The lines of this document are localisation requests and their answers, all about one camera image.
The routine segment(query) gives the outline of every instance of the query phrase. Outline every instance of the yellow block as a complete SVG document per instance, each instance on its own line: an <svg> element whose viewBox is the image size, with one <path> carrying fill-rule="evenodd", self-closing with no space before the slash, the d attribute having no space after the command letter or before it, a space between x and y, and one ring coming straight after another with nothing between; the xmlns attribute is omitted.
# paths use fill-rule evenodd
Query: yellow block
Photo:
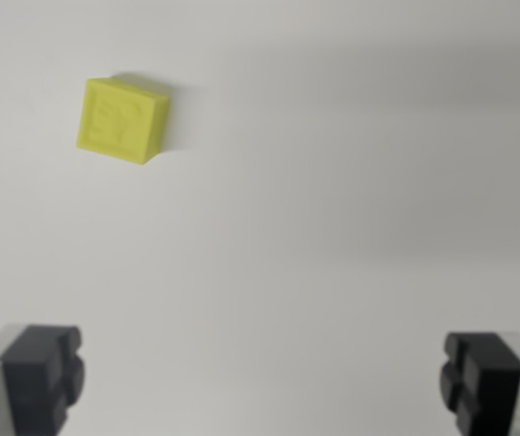
<svg viewBox="0 0 520 436"><path fill-rule="evenodd" d="M170 99L116 79L90 79L78 148L146 164L161 152Z"/></svg>

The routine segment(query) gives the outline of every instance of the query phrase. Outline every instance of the white background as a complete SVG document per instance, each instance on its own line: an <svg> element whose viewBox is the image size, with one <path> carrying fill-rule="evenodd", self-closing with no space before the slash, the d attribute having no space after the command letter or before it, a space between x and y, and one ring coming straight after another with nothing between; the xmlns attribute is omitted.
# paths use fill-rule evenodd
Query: white background
<svg viewBox="0 0 520 436"><path fill-rule="evenodd" d="M84 82L175 88L146 166ZM520 331L520 2L0 1L0 327L81 326L64 436L453 436Z"/></svg>

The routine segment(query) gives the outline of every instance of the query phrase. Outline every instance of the gray gripper arm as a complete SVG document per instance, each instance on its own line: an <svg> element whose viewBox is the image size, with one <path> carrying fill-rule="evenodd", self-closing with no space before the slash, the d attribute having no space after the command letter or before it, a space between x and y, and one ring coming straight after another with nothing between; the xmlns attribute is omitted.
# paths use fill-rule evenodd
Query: gray gripper arm
<svg viewBox="0 0 520 436"><path fill-rule="evenodd" d="M441 395L464 436L520 436L520 335L450 333Z"/></svg>
<svg viewBox="0 0 520 436"><path fill-rule="evenodd" d="M9 325L0 331L0 436L55 436L83 388L76 327Z"/></svg>

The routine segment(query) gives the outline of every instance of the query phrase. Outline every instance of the black gripper pad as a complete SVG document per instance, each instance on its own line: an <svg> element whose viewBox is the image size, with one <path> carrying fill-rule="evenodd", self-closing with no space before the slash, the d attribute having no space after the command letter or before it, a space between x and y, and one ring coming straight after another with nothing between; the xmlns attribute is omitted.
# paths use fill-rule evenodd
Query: black gripper pad
<svg viewBox="0 0 520 436"><path fill-rule="evenodd" d="M16 436L55 436L84 380L76 327L32 325L0 357Z"/></svg>
<svg viewBox="0 0 520 436"><path fill-rule="evenodd" d="M441 395L464 436L507 436L520 385L520 360L495 333L450 333Z"/></svg>

